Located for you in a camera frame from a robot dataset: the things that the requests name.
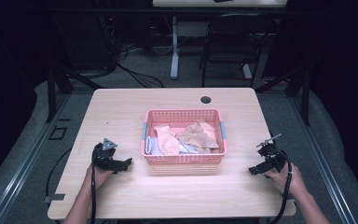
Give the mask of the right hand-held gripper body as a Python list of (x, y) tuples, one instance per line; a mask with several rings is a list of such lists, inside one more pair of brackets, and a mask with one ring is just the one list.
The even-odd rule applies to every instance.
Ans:
[(257, 145), (257, 147), (259, 147), (257, 153), (265, 159), (264, 161), (267, 161), (271, 164), (272, 168), (270, 170), (275, 169), (278, 173), (282, 170), (286, 163), (285, 152), (279, 150), (275, 145), (275, 139), (280, 136), (281, 134), (279, 133)]

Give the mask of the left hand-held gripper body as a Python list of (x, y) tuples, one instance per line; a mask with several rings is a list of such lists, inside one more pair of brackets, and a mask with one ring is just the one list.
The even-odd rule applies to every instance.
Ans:
[(101, 143), (98, 143), (92, 151), (92, 165), (102, 170), (115, 171), (116, 167), (113, 155), (116, 152), (116, 147), (116, 143), (104, 138), (104, 140)]

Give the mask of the person's left hand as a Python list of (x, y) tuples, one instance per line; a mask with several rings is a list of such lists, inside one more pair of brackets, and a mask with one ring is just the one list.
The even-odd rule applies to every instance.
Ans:
[(83, 189), (86, 192), (91, 191), (91, 182), (95, 182), (95, 189), (99, 189), (103, 183), (112, 175), (112, 171), (102, 170), (98, 167), (89, 166), (83, 182)]

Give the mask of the white lavender cloth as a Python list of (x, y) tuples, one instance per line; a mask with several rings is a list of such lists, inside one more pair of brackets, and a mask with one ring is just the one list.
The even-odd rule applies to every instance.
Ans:
[(157, 137), (148, 136), (145, 141), (145, 153), (147, 155), (163, 155), (160, 149)]

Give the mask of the peach orange sock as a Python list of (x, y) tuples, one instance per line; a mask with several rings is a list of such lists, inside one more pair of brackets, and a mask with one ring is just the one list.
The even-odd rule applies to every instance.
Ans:
[(157, 132), (158, 146), (165, 155), (178, 155), (180, 151), (176, 132), (168, 124), (161, 124), (154, 127)]

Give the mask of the grey tape strip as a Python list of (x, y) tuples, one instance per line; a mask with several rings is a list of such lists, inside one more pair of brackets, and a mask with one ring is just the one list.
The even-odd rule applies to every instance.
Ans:
[(45, 195), (42, 202), (46, 204), (51, 204), (53, 201), (63, 201), (64, 197), (64, 194)]

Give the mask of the light blue white cloth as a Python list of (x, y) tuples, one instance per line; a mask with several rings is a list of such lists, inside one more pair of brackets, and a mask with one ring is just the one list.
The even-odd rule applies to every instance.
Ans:
[(180, 154), (198, 154), (199, 152), (191, 145), (185, 144), (183, 141), (179, 140), (179, 153)]

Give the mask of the tan brown cloth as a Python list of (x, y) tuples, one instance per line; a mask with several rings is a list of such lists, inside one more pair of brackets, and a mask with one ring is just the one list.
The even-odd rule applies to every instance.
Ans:
[(213, 126), (204, 119), (198, 119), (188, 125), (179, 139), (184, 144), (194, 147), (200, 154), (211, 154), (213, 149), (219, 148)]

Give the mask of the black metal stand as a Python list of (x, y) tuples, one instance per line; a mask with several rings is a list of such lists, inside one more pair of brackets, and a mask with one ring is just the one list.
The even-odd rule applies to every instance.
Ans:
[(286, 75), (275, 77), (267, 84), (255, 89), (257, 93), (269, 90), (282, 81), (288, 79), (289, 84), (285, 89), (287, 97), (296, 97), (301, 92), (300, 117), (307, 126), (310, 126), (309, 108), (310, 108), (310, 69), (307, 66), (300, 66)]
[(56, 88), (63, 94), (71, 94), (74, 87), (72, 86), (69, 78), (74, 78), (86, 86), (98, 90), (102, 86), (89, 80), (86, 77), (81, 76), (78, 72), (73, 69), (69, 69), (65, 66), (53, 67), (48, 72), (48, 118), (47, 123), (51, 122), (57, 113), (57, 104), (56, 104)]

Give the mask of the pink plastic basket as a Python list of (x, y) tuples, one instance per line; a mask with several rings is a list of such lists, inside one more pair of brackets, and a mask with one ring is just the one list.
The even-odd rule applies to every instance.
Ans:
[[(176, 132), (176, 138), (179, 141), (179, 137), (185, 128), (198, 119), (204, 119), (214, 128), (219, 148), (213, 149), (211, 154), (147, 155), (145, 153), (146, 138), (148, 136), (158, 138), (157, 132), (154, 130), (155, 126), (168, 124)], [(226, 129), (221, 113), (214, 108), (150, 109), (145, 114), (141, 151), (149, 165), (217, 164), (227, 154)]]

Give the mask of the white desk leg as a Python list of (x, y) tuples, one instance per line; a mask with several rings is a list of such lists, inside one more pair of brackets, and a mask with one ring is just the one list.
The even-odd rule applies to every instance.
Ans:
[(171, 64), (171, 79), (178, 78), (179, 70), (179, 51), (178, 51), (178, 36), (177, 36), (177, 20), (172, 18), (172, 64)]
[(247, 63), (242, 67), (242, 73), (245, 79), (251, 79), (253, 77), (250, 66)]

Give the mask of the black folding chair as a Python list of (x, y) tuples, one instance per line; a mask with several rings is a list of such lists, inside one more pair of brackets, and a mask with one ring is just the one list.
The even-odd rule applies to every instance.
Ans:
[(201, 52), (201, 86), (205, 86), (207, 79), (207, 63), (252, 64), (250, 86), (253, 86), (265, 38), (274, 24), (269, 15), (262, 13), (225, 13), (213, 18), (208, 23)]

